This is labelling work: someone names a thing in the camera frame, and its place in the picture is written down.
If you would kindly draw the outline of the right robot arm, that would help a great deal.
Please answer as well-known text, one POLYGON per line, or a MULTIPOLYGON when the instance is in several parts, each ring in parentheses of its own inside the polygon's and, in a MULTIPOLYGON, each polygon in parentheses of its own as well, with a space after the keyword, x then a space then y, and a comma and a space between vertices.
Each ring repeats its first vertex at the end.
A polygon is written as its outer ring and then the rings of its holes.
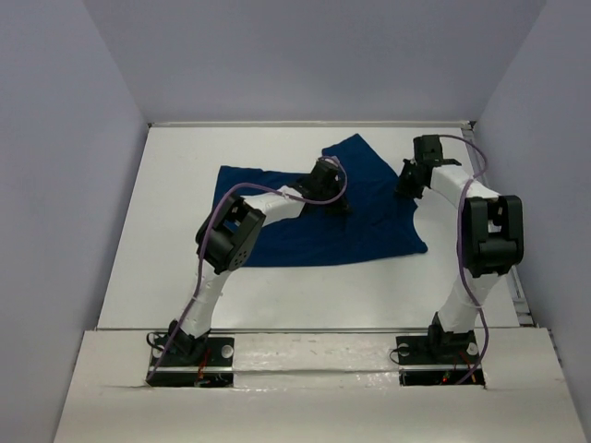
POLYGON ((484 304, 501 277, 524 257, 523 203, 480 183, 484 168, 469 173, 445 157, 443 139, 414 138, 414 156, 404 160, 395 194, 420 199, 429 189, 452 204, 458 276, 427 333, 397 338, 393 352, 401 365, 452 365, 466 356, 476 367, 488 348, 476 343, 475 334, 477 324, 487 323, 484 304))

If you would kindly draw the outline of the blue t shirt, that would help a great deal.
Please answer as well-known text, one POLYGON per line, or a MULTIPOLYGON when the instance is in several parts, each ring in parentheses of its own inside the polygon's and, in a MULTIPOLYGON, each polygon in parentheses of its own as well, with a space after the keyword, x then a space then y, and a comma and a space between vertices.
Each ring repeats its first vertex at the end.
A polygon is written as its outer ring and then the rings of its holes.
POLYGON ((349 209, 315 197, 304 213, 262 229, 250 268, 322 267, 424 254, 414 225, 416 203, 395 194, 399 177, 358 134, 322 150, 344 167, 349 209))

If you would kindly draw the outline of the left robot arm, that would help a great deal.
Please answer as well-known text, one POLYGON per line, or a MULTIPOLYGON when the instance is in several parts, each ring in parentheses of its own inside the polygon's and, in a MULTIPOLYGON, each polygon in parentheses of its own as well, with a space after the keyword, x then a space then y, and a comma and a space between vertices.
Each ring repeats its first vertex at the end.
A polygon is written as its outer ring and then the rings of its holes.
POLYGON ((231 273, 246 264, 263 228, 301 218, 316 207, 330 214, 346 213, 347 185, 339 160, 322 156, 310 173, 291 185, 272 189, 239 183, 226 191, 196 234, 195 289, 170 323, 159 360, 174 356, 186 365, 200 364, 223 287, 231 273))

